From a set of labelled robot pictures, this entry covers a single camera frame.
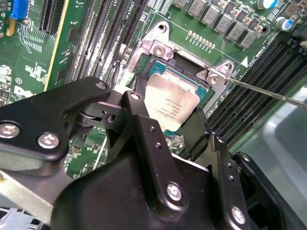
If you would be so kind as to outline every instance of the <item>blue capacitor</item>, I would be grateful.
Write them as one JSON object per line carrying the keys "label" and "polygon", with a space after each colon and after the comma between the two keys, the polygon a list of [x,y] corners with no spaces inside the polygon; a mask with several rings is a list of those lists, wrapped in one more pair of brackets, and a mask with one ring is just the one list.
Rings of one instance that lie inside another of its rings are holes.
{"label": "blue capacitor", "polygon": [[257,0],[257,7],[261,10],[272,9],[278,0]]}

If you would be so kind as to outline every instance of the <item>black mounting arm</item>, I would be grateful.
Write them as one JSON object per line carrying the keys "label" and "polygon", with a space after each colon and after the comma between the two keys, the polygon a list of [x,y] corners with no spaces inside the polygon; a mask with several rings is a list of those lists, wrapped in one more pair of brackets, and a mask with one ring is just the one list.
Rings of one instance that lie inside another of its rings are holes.
{"label": "black mounting arm", "polygon": [[[242,175],[250,178],[251,168],[240,165],[241,155],[231,159],[202,110],[195,109],[182,128],[192,160],[208,169],[172,156],[143,97],[144,92],[111,92],[99,79],[85,78],[0,108],[0,192],[52,230],[269,226],[249,213],[262,202],[262,196],[246,202]],[[61,169],[69,140],[94,126],[106,128],[108,164],[72,182]],[[257,185],[254,194],[270,188],[266,210],[279,214],[269,220],[279,229],[302,227],[297,218],[285,225],[285,205],[281,196],[273,199],[277,191],[268,183]]]}

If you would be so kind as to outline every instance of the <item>green circuit board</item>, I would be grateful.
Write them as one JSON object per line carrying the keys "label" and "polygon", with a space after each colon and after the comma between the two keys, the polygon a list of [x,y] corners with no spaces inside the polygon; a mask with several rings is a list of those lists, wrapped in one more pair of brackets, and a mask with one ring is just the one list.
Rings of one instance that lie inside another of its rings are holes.
{"label": "green circuit board", "polygon": [[[106,81],[109,62],[106,60],[104,65],[99,67],[99,63],[91,60],[101,61],[96,52],[102,53],[103,44],[108,42],[107,34],[113,28],[117,14],[124,3],[127,4],[128,10],[123,15],[123,19],[129,21],[132,12],[137,9],[136,2],[140,3],[136,0],[66,0],[61,11],[58,30],[50,35],[39,29],[43,1],[31,0],[28,4],[27,16],[22,20],[15,20],[13,35],[7,36],[7,30],[12,23],[10,14],[13,0],[0,0],[0,105],[13,103],[84,77],[71,74],[68,78],[68,73],[73,73],[72,68],[80,68],[81,73],[86,73],[85,76],[99,73],[95,76]],[[232,76],[241,79],[280,32],[280,29],[275,26],[276,19],[285,17],[291,19],[294,24],[301,24],[306,14],[306,10],[297,7],[296,3],[296,10],[291,11],[290,6],[293,6],[293,3],[289,0],[279,0],[273,9],[267,10],[258,9],[255,0],[202,0],[204,5],[197,16],[192,15],[191,8],[199,0],[182,1],[186,2],[183,7],[175,5],[177,1],[174,0],[147,2],[121,62],[118,78],[121,84],[131,85],[133,76],[127,74],[125,67],[131,61],[138,42],[160,21],[168,23],[169,38],[172,43],[213,67],[225,60],[232,61],[235,66]],[[227,6],[231,3],[234,4],[232,10],[226,12]],[[105,6],[108,11],[103,18],[102,10],[106,9]],[[212,25],[202,22],[209,8],[214,8],[218,12],[216,21]],[[246,13],[243,19],[238,17],[240,12]],[[217,29],[217,24],[223,15],[227,15],[231,20],[227,33],[221,33]],[[254,20],[257,20],[257,23],[251,26]],[[104,25],[101,28],[102,33],[93,37],[95,31],[99,29],[99,23]],[[236,41],[234,37],[231,38],[231,28],[235,24],[244,28],[244,36],[248,33],[253,36],[254,41],[250,47],[242,45],[242,38]],[[105,54],[106,59],[111,60],[115,55],[120,38],[119,32],[115,37],[114,46],[110,46],[109,54]],[[85,47],[87,45],[90,47],[89,44],[93,41],[96,43],[91,48],[90,57],[88,60],[82,60],[85,63],[88,61],[89,68],[82,69],[76,64],[76,60],[87,53],[88,50]],[[134,72],[142,72],[149,59],[150,56],[142,55]],[[216,101],[216,106],[232,88],[233,85],[228,86],[221,98]],[[204,103],[212,95],[213,91],[209,90]],[[214,108],[207,113],[207,116],[213,112]],[[182,139],[174,137],[166,140],[174,154],[179,154],[184,149]],[[105,131],[95,128],[86,138],[71,141],[65,168],[70,177],[78,178],[103,165],[106,162],[106,156]]]}

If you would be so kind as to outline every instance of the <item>gray surface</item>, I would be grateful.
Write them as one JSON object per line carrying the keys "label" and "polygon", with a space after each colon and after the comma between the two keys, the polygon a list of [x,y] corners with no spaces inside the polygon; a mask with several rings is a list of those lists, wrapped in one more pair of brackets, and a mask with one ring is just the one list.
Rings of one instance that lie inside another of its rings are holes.
{"label": "gray surface", "polygon": [[[307,84],[293,98],[307,102]],[[285,103],[238,151],[253,158],[307,225],[307,110]]]}

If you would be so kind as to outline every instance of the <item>blue plastic part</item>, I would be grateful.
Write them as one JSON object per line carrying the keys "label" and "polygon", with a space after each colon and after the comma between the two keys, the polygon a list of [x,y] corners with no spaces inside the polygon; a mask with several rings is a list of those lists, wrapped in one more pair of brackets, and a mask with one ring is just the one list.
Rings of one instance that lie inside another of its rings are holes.
{"label": "blue plastic part", "polygon": [[277,4],[278,0],[274,0],[274,2],[272,3],[272,5],[269,7],[269,9],[272,9],[276,4]]}
{"label": "blue plastic part", "polygon": [[29,0],[14,0],[11,17],[16,20],[25,19],[27,17],[28,3]]}

